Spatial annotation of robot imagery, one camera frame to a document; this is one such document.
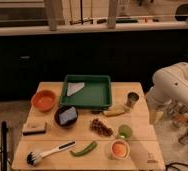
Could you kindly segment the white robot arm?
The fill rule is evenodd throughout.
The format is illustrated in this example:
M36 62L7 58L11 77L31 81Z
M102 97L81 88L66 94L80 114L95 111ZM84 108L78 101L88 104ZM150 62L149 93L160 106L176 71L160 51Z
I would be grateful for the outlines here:
M188 63L179 62L157 70L152 77L153 86L146 94L149 121L155 124L167 105L173 100L188 108Z

